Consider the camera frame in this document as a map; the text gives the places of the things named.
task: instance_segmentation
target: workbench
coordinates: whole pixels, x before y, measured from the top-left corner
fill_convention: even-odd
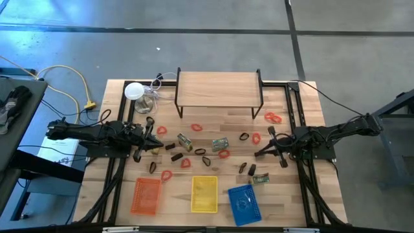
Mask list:
[[[120,102],[125,80],[108,80],[105,94],[102,100],[101,112],[106,109],[112,111],[107,120],[116,120],[120,109]],[[317,91],[305,84],[299,83],[300,97],[303,104],[306,125],[323,126],[325,124]],[[248,182],[247,170],[251,164],[256,164],[256,174],[269,173],[270,183],[254,186],[262,221],[247,225],[248,227],[304,227],[306,226],[303,213],[303,203],[298,179],[296,162],[288,160],[288,168],[279,165],[279,159],[272,155],[255,158],[254,152],[268,144],[270,135],[267,127],[271,124],[264,119],[268,111],[282,117],[281,124],[274,124],[278,133],[290,134],[291,127],[287,110],[285,92],[275,87],[263,87],[264,105],[255,120],[249,108],[228,107],[186,107],[183,118],[177,113],[174,96],[175,87],[161,87],[158,90],[160,96],[172,98],[157,101],[157,112],[150,115],[133,115],[134,123],[144,124],[146,117],[155,119],[154,131],[159,126],[165,126],[166,135],[160,136],[165,144],[176,143],[177,147],[166,151],[161,148],[158,155],[152,155],[150,151],[142,153],[139,163],[131,158],[127,159],[122,188],[119,198],[116,225],[155,225],[155,226],[222,226],[234,227],[232,211],[229,204],[227,190],[236,186],[242,186]],[[130,101],[125,103],[124,120],[127,120]],[[296,104],[294,114],[299,118]],[[192,124],[200,124],[203,130],[196,132],[191,130]],[[241,133],[247,132],[250,138],[246,141],[239,140]],[[258,145],[252,143],[253,133],[261,134],[261,142]],[[206,155],[212,161],[207,167],[203,164],[202,155],[194,154],[194,150],[187,152],[177,142],[177,135],[183,133],[192,140],[194,149],[206,149]],[[212,140],[227,137],[228,150],[231,156],[220,159],[217,153],[211,149]],[[184,158],[191,160],[191,168],[180,168],[180,161],[172,162],[171,156],[183,153]],[[90,163],[85,169],[85,175],[76,204],[74,221],[81,219],[96,202],[104,187],[105,174],[108,160],[99,158]],[[153,174],[149,173],[151,162],[156,162],[157,169]],[[239,174],[239,167],[247,162],[243,174]],[[347,222],[345,209],[341,197],[340,185],[334,166],[321,160],[314,161],[316,178],[321,196],[344,222]],[[139,177],[160,179],[164,170],[171,170],[173,177],[162,184],[158,212],[156,216],[138,216],[130,214],[131,203],[134,194],[135,182]],[[196,175],[212,175],[218,177],[219,205],[216,214],[191,213],[191,178]],[[314,201],[309,194],[312,216],[316,219]],[[111,211],[113,192],[108,198],[105,220]]]

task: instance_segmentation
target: small wooden table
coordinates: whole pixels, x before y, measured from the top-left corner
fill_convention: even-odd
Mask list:
[[[249,107],[255,119],[263,106],[260,70],[256,72],[177,71],[175,105],[183,107]]]
[[[101,112],[111,109],[113,114],[108,120],[116,120],[120,108],[120,97],[125,80],[108,80],[102,101]],[[300,93],[308,126],[322,126],[325,124],[318,93],[300,83]],[[162,87],[159,94],[164,97],[174,98],[175,87]],[[246,171],[239,175],[239,166],[243,162],[256,164],[256,173],[270,174],[270,183],[255,186],[262,221],[249,224],[248,227],[304,227],[305,215],[301,198],[301,190],[298,179],[298,169],[294,161],[288,160],[288,168],[281,168],[278,158],[266,155],[255,159],[254,152],[263,148],[270,139],[267,133],[269,123],[264,119],[266,111],[273,111],[282,117],[281,124],[274,125],[278,133],[291,133],[290,122],[287,111],[285,92],[274,87],[263,88],[265,104],[259,112],[258,117],[252,120],[251,112],[247,108],[225,108],[225,107],[187,107],[186,116],[180,118],[175,111],[173,100],[161,99],[157,102],[158,111],[151,115],[155,119],[155,129],[165,126],[167,135],[161,137],[161,141],[167,144],[177,143],[177,135],[185,134],[193,141],[195,149],[204,148],[206,156],[212,160],[210,167],[202,163],[201,156],[195,155],[194,150],[187,152],[178,146],[173,150],[160,149],[158,155],[150,152],[142,154],[139,163],[132,158],[127,159],[125,166],[122,189],[120,193],[118,215],[116,225],[156,225],[156,226],[222,226],[234,227],[234,219],[229,204],[227,190],[236,186],[246,184],[248,175]],[[129,109],[130,102],[126,102],[125,109]],[[126,120],[128,110],[124,113]],[[296,119],[298,112],[294,103],[294,114]],[[133,122],[143,124],[147,115],[135,113]],[[191,124],[200,124],[203,131],[191,130]],[[250,134],[246,141],[240,141],[242,132]],[[251,135],[259,132],[262,136],[259,145],[253,145]],[[212,153],[211,145],[213,139],[227,137],[231,156],[225,160],[218,158],[217,153]],[[184,157],[191,159],[191,168],[180,168],[179,162],[171,162],[171,156],[183,153]],[[149,174],[151,162],[157,163],[157,170]],[[82,218],[96,202],[104,186],[108,159],[96,159],[85,171],[82,187],[80,190],[74,220]],[[321,196],[330,206],[332,211],[342,220],[347,221],[345,209],[338,178],[332,164],[326,161],[314,161],[318,186]],[[135,181],[139,177],[160,179],[163,170],[171,170],[173,177],[162,185],[160,202],[156,216],[136,216],[129,213],[133,199]],[[191,213],[191,178],[195,175],[212,175],[218,177],[219,207],[216,214]],[[113,194],[109,196],[105,220],[111,211]],[[312,216],[316,219],[316,211],[313,198],[309,198]]]

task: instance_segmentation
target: concrete floor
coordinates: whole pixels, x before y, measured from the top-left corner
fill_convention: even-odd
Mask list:
[[[414,31],[409,0],[291,0],[298,30]],[[10,0],[0,23],[137,28],[234,28],[288,30],[284,0]],[[298,37],[306,80],[360,112],[373,112],[414,87],[412,37]],[[154,78],[177,67],[191,71],[253,71],[264,80],[298,78],[288,35],[112,34],[0,31],[1,55],[40,70],[64,64],[87,79],[93,100],[102,99],[110,78]],[[0,66],[9,67],[5,61]],[[73,94],[82,105],[82,82],[56,69],[47,74],[54,87]],[[327,125],[353,116],[320,98]],[[45,100],[66,113],[73,103],[47,91]],[[47,122],[56,115],[38,109],[22,144],[41,144]],[[353,136],[335,146],[340,184],[349,222],[359,227],[413,231],[412,186],[379,190],[388,178],[384,149],[376,138]],[[17,186],[0,229],[64,224],[73,197],[33,195],[25,212],[32,217],[9,222],[21,188]]]

